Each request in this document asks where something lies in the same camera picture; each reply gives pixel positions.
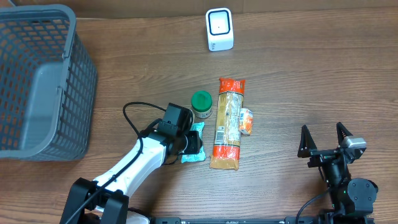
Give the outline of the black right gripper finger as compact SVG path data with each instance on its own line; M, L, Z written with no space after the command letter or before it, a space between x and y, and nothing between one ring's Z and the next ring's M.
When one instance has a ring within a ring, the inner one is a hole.
M337 132L337 137L338 137L338 144L341 146L342 142L344 140L345 137L347 136L352 136L353 134L350 133L345 126L341 123L338 122L336 124L336 132Z
M304 124L301 128L301 139L299 144L299 152L316 151L317 146L313 141L308 127Z

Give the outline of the teal snack packet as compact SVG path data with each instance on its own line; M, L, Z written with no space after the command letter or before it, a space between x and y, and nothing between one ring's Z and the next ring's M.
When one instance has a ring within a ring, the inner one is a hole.
M205 127L204 122L194 123L191 127L191 131L197 131L200 139L203 137L203 128ZM181 163L184 162L201 162L206 159L204 146L201 146L198 154L187 154L181 158Z

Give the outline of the green lid jar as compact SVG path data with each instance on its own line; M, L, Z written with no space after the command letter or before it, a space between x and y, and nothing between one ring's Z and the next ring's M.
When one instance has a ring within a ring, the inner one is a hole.
M213 100L207 91L197 91L191 98L193 113L197 118L205 119L212 114Z

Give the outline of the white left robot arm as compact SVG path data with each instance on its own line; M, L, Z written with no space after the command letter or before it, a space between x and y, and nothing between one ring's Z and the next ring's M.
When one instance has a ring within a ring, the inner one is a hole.
M131 208L129 199L153 171L167 164L170 155L197 154L203 145L198 131L192 130L192 110L169 103L164 113L136 131L134 147L109 171L73 183L61 223L155 223Z

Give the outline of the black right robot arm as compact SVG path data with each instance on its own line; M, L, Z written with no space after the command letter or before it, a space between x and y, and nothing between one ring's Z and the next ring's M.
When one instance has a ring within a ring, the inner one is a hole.
M368 215L373 212L378 186L371 180L352 178L348 165L358 160L366 150L362 137L354 136L345 126L336 124L338 145L334 149L319 150L306 125L301 128L297 156L308 158L309 168L316 167L326 182L326 190L307 201L297 212L295 223L374 223ZM332 208L323 209L315 217L302 218L311 203L329 195Z

